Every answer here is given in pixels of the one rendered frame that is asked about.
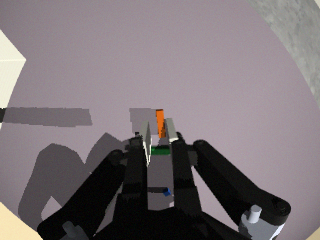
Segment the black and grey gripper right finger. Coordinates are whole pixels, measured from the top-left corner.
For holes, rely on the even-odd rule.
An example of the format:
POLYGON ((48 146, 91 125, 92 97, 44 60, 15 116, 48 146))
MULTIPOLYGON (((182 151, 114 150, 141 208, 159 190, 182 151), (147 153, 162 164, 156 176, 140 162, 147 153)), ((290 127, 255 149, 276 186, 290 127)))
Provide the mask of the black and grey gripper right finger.
POLYGON ((256 186, 207 141, 186 144, 172 118, 166 118, 166 126, 173 162, 175 240, 209 240, 191 165, 239 233, 252 240, 275 240, 291 212, 290 204, 256 186))

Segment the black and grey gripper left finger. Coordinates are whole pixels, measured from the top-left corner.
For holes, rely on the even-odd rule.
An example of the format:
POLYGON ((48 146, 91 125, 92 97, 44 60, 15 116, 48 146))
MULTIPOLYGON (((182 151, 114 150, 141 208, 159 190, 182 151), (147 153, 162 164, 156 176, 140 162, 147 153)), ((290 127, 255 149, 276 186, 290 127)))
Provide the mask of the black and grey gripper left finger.
POLYGON ((68 202, 38 225, 43 240, 89 240, 117 194, 106 240, 141 240, 141 209, 148 209, 149 121, 128 141, 128 152, 111 151, 68 202))

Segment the green rod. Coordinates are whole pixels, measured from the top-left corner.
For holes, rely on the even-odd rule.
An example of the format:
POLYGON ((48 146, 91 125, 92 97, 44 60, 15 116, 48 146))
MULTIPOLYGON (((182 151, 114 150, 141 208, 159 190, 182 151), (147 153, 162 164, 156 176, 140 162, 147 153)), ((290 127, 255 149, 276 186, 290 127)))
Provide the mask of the green rod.
POLYGON ((169 146, 151 146, 150 155, 170 155, 169 146))

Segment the orange rod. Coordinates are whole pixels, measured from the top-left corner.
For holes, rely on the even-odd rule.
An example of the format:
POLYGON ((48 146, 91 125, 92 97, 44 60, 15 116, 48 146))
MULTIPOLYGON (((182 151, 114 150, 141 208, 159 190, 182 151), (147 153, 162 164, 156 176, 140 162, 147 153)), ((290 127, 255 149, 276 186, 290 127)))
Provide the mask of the orange rod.
POLYGON ((159 138, 166 137, 163 109, 156 110, 159 138))

